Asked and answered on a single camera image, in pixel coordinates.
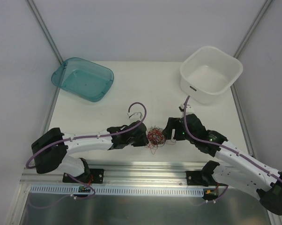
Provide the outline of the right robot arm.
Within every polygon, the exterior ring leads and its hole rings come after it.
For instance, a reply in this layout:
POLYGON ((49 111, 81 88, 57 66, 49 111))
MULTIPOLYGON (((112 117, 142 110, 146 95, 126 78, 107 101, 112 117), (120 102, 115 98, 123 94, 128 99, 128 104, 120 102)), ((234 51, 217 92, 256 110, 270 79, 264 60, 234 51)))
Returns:
POLYGON ((282 215, 282 171, 245 155, 222 134, 206 129, 194 114, 168 119, 163 130, 166 139, 187 140, 200 152, 225 163, 210 160, 200 171, 186 173, 190 185, 234 187, 258 199, 268 211, 282 215))

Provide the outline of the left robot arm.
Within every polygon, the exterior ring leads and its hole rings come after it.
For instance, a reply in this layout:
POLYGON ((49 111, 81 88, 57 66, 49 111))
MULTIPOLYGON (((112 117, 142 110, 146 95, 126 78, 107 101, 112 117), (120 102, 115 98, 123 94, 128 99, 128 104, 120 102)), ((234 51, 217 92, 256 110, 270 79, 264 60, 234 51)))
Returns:
POLYGON ((127 146, 143 147, 149 144, 147 128, 137 120, 120 127, 109 127, 94 135, 75 135, 62 133, 60 128, 50 129, 35 142, 31 149, 34 166, 28 162, 28 169, 35 169, 38 174, 55 170, 66 175, 65 182, 87 183, 91 179, 91 170, 83 158, 72 155, 91 150, 120 150, 127 146))

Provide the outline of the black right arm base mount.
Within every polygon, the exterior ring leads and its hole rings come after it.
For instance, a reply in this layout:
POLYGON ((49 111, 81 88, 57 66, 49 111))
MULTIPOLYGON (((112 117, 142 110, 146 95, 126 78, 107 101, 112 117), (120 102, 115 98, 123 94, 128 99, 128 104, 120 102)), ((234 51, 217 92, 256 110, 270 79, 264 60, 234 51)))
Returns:
POLYGON ((199 171, 186 171, 186 182, 188 186, 216 186, 217 182, 212 175, 214 170, 220 164, 216 161, 208 161, 205 166, 199 171))

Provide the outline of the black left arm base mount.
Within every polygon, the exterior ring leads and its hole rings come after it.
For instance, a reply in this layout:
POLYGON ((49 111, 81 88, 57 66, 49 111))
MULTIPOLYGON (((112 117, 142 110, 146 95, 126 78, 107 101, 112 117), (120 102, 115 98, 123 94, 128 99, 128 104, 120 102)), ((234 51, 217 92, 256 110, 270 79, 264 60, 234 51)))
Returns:
POLYGON ((84 166, 84 173, 74 178, 83 183, 91 182, 91 184, 102 184, 104 180, 104 169, 89 168, 89 165, 85 159, 80 158, 80 160, 84 166))

